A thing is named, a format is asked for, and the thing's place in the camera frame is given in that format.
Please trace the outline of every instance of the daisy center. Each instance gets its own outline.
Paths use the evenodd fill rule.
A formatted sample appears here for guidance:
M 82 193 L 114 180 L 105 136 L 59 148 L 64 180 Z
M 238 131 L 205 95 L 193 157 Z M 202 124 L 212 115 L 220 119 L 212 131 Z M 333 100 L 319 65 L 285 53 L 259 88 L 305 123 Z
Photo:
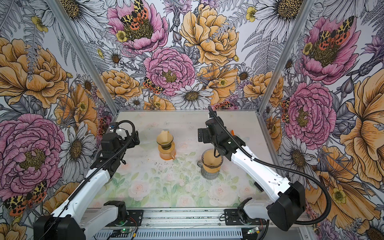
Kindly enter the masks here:
M 44 151 L 38 148 L 33 151 L 25 152 L 24 155 L 25 161 L 19 164 L 20 167 L 24 169 L 27 169 L 29 167 L 40 169 L 41 165 L 45 162 L 46 158 Z
M 185 95 L 185 99 L 188 101 L 195 101 L 199 97 L 199 93 L 197 92 L 190 92 Z
M 288 60 L 285 64 L 285 68 L 291 68 L 292 67 L 292 60 Z
M 296 18 L 303 0 L 281 0 L 277 13 L 283 18 Z
M 304 112 L 303 108 L 299 109 L 299 116 L 296 118 L 296 121 L 299 123 L 300 127 L 305 127 L 308 123 L 308 112 Z
M 112 61 L 113 61 L 114 63 L 118 63 L 118 62 L 120 62 L 120 57 L 119 57 L 119 55 L 112 55 Z
M 77 5 L 77 3 L 74 0 L 60 0 L 60 2 L 65 12 L 70 18 L 75 18 L 79 16 L 80 14 L 79 5 Z
M 137 30 L 132 30 L 130 27 L 125 26 L 124 31 L 126 33 L 124 37 L 127 37 L 127 39 L 131 41 L 140 38 L 151 39 L 154 32 L 152 25 L 149 23 L 149 19 L 143 20 L 143 23 L 140 23 L 140 27 Z
M 384 235 L 375 227 L 370 226 L 366 233 L 371 240 L 384 240 Z
M 246 80 L 247 78 L 248 78 L 248 73 L 242 73 L 242 74 L 240 74 L 240 80 Z
M 163 71 L 162 75 L 166 78 L 167 83 L 173 83 L 177 79 L 176 74 L 173 74 L 173 72 L 170 70 L 168 70 L 167 73 Z
M 293 162 L 298 167 L 304 167 L 305 166 L 305 158 L 303 154 L 299 150 L 293 150 L 292 153 Z
M 84 87 L 85 89 L 87 89 L 88 91 L 90 91 L 92 89 L 92 84 L 90 82 L 85 82 L 84 83 Z
M 81 144 L 80 140 L 75 140 L 71 146 L 71 157 L 73 159 L 78 159 L 81 155 L 81 152 L 83 150 L 83 145 Z

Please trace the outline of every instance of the white daisy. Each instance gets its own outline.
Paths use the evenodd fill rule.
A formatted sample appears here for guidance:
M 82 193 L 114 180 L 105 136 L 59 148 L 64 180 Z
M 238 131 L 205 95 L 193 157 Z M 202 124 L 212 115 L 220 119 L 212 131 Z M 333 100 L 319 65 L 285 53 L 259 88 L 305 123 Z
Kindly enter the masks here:
M 35 10 L 36 16 L 41 18 L 43 25 L 50 27 L 53 25 L 53 30 L 58 39 L 63 37 L 59 23 L 52 11 L 48 7 L 47 0 L 30 0 L 29 4 Z M 106 9 L 104 2 L 101 0 L 60 0 L 65 12 L 72 20 L 80 38 L 89 43 L 95 39 L 102 39 L 101 32 L 104 32 L 104 23 L 108 22 L 106 17 L 103 17 Z
M 267 104 L 265 105 L 265 110 L 264 110 L 265 119 L 270 118 L 272 116 L 272 113 L 273 113 L 272 104 L 270 102 L 267 102 Z
M 311 175 L 315 179 L 319 180 L 311 168 L 311 165 L 317 165 L 317 158 L 312 154 L 307 154 L 306 151 L 307 146 L 304 142 L 301 142 L 299 138 L 296 139 L 294 136 L 292 136 L 292 138 L 285 136 L 281 141 L 278 156 L 281 160 L 281 163 L 285 167 L 300 172 L 305 172 L 306 174 Z M 288 172 L 288 178 L 291 180 L 291 182 L 299 181 L 299 183 L 301 183 L 305 188 L 310 189 L 310 186 L 307 184 L 305 177 Z M 312 187 L 317 189 L 318 186 L 314 182 L 311 180 L 308 181 Z
M 240 81 L 248 81 L 251 77 L 255 75 L 250 67 L 239 67 L 237 75 L 240 78 Z
M 120 50 L 117 48 L 106 50 L 104 52 L 104 61 L 115 68 L 120 67 L 122 63 L 122 54 Z
M 341 22 L 355 16 L 362 16 L 365 11 L 372 11 L 377 5 L 377 0 L 326 0 L 323 3 L 325 10 L 323 16 L 329 16 L 329 20 Z
M 254 17 L 259 21 L 256 32 L 264 31 L 262 38 L 271 33 L 271 39 L 277 38 L 278 43 L 282 43 L 291 32 L 302 3 L 303 0 L 257 0 Z M 315 4 L 308 21 L 318 17 L 320 10 L 321 4 Z
M 373 218 L 369 221 L 369 229 L 366 230 L 361 236 L 361 240 L 376 240 L 384 239 L 384 220 L 380 218 L 377 220 Z
M 72 126 L 68 130 L 69 142 L 63 142 L 59 153 L 58 167 L 63 167 L 65 182 L 79 182 L 84 179 L 95 151 L 95 137 L 88 131 L 88 124 L 81 122 L 77 133 Z
M 87 91 L 87 93 L 91 93 L 96 87 L 92 81 L 91 76 L 84 74 L 80 79 L 79 83 L 81 86 Z
M 143 109 L 144 100 L 139 97 L 132 97 L 128 100 L 128 105 L 134 109 Z
M 214 93 L 212 92 L 213 89 L 202 90 L 202 88 L 202 83 L 196 84 L 193 88 L 186 85 L 184 88 L 175 91 L 176 95 L 170 101 L 179 109 L 207 108 L 211 104 L 211 98 L 207 97 L 212 96 Z

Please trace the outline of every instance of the black bracket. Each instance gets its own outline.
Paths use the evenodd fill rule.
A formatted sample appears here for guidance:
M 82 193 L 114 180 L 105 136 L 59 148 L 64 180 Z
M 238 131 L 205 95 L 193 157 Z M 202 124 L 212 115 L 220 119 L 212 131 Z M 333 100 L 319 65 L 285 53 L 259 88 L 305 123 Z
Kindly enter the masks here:
M 237 209 L 224 209 L 224 217 L 225 217 L 225 225 L 227 226 L 235 226 L 235 225 L 245 225 L 240 221 L 240 217 Z M 249 225 L 266 225 L 265 219 L 255 218 L 252 219 Z

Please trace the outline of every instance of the moth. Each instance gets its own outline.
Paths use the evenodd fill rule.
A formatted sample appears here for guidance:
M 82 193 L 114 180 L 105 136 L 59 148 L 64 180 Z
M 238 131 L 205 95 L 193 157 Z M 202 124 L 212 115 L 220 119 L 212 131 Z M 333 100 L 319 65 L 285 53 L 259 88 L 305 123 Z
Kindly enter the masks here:
M 138 30 L 144 20 L 148 19 L 148 9 L 144 7 L 142 0 L 135 0 L 131 15 L 121 17 L 120 21 L 132 30 Z

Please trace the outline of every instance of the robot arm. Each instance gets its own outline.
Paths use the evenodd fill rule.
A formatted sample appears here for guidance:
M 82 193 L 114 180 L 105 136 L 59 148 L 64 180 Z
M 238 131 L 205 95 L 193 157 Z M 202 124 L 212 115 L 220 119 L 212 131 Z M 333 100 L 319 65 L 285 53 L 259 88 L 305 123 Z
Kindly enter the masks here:
M 222 120 L 216 117 L 222 126 Z M 284 231 L 305 211 L 305 189 L 299 182 L 291 183 L 286 177 L 277 174 L 270 167 L 253 161 L 237 146 L 239 144 L 250 155 L 256 157 L 246 144 L 237 136 L 233 136 L 237 144 L 228 136 L 220 124 L 210 113 L 205 122 L 207 128 L 198 129 L 199 142 L 211 143 L 220 155 L 240 166 L 266 192 L 269 201 L 247 199 L 238 207 L 239 217 L 244 222 L 255 218 L 272 220 Z

